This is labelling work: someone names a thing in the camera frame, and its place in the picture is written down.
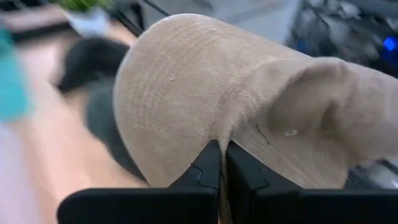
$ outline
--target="beige fabric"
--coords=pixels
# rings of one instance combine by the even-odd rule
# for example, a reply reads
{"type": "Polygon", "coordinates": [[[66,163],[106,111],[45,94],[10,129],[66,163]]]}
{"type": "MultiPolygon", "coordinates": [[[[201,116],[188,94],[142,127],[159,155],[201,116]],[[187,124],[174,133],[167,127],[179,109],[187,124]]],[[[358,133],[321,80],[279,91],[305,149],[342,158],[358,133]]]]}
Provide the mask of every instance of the beige fabric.
{"type": "Polygon", "coordinates": [[[396,154],[398,81],[311,58],[194,14],[146,31],[124,59],[116,120],[154,187],[178,178],[211,139],[235,141],[304,188],[340,188],[347,170],[396,154]]]}

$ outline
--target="white pot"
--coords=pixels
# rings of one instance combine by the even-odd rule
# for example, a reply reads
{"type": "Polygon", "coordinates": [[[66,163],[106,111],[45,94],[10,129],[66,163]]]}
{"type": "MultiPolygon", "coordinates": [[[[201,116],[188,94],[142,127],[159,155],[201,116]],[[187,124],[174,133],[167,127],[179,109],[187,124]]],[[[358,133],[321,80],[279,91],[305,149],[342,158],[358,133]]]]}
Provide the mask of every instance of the white pot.
{"type": "Polygon", "coordinates": [[[109,16],[100,7],[87,12],[66,12],[70,25],[83,37],[104,36],[109,30],[109,16]]]}

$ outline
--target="green plant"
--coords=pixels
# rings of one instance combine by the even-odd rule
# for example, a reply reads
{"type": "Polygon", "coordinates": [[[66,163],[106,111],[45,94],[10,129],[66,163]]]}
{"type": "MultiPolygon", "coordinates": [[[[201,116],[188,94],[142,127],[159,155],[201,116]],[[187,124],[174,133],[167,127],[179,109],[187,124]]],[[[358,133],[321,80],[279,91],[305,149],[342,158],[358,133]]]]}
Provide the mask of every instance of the green plant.
{"type": "Polygon", "coordinates": [[[110,0],[59,0],[57,3],[64,10],[86,12],[94,6],[107,7],[110,0]]]}

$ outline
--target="blue light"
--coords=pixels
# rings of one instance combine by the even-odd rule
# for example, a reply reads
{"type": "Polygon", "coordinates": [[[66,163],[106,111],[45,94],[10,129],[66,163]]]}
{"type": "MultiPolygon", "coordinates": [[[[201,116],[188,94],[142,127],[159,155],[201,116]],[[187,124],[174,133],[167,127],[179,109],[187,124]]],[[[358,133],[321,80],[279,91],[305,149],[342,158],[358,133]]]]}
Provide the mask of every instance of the blue light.
{"type": "Polygon", "coordinates": [[[397,40],[393,37],[387,37],[383,44],[387,50],[393,51],[397,47],[397,40]]]}

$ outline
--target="wooden desk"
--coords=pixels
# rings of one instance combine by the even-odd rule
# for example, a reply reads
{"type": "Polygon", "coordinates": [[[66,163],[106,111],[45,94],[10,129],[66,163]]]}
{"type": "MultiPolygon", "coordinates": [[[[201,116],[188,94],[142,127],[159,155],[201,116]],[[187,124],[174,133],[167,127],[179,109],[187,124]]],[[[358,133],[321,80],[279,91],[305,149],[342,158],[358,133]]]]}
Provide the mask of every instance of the wooden desk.
{"type": "MultiPolygon", "coordinates": [[[[117,22],[109,36],[128,44],[136,39],[117,22]]],[[[77,190],[144,186],[119,167],[84,127],[84,90],[65,99],[53,87],[60,78],[65,51],[78,38],[68,31],[17,46],[34,109],[28,117],[10,126],[23,142],[32,187],[40,199],[46,224],[56,223],[58,204],[77,190]]]]}

